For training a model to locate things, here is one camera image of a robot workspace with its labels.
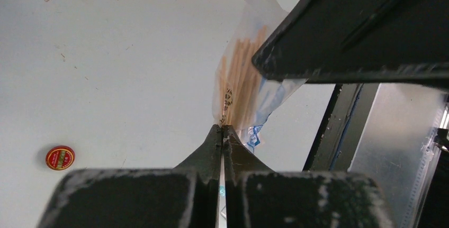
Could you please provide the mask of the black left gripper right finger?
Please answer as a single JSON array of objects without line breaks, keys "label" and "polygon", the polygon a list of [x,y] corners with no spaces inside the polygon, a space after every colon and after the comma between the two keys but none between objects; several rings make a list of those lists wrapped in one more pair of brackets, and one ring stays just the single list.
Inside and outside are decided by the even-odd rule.
[{"label": "black left gripper right finger", "polygon": [[351,172],[275,172],[222,128],[227,227],[392,227],[377,184]]}]

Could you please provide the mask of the cotton swabs bag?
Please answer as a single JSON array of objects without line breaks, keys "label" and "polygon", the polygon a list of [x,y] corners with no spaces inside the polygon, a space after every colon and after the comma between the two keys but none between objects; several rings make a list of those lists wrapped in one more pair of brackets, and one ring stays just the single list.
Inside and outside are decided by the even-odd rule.
[{"label": "cotton swabs bag", "polygon": [[287,16],[277,0],[245,0],[233,37],[215,72],[212,115],[219,126],[232,126],[242,144],[254,152],[268,117],[306,80],[264,78],[252,57]]}]

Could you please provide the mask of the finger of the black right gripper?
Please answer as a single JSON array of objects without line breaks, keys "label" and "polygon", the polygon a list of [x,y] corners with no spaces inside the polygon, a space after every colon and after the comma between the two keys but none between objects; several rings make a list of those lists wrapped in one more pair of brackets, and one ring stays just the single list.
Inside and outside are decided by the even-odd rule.
[{"label": "finger of the black right gripper", "polygon": [[448,0],[299,0],[252,58],[269,80],[448,87]]}]

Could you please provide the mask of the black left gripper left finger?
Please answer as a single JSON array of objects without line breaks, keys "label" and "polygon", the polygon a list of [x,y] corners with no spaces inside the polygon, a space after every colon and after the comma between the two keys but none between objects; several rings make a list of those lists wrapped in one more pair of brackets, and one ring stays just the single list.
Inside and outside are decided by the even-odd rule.
[{"label": "black left gripper left finger", "polygon": [[56,186],[38,227],[217,227],[222,130],[174,168],[78,169]]}]

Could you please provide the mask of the small red bottle cap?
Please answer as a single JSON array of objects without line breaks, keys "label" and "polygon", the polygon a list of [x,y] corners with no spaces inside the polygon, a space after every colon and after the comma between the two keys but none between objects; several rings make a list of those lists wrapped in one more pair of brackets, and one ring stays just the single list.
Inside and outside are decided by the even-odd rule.
[{"label": "small red bottle cap", "polygon": [[65,145],[59,145],[50,149],[45,158],[48,168],[62,171],[69,168],[75,161],[75,151]]}]

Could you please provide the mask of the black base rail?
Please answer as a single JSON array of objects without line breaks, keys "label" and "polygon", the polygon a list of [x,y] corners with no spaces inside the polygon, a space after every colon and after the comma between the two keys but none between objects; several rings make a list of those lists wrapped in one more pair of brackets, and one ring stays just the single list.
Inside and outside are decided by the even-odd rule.
[{"label": "black base rail", "polygon": [[335,85],[304,171],[349,169],[378,88],[379,84]]}]

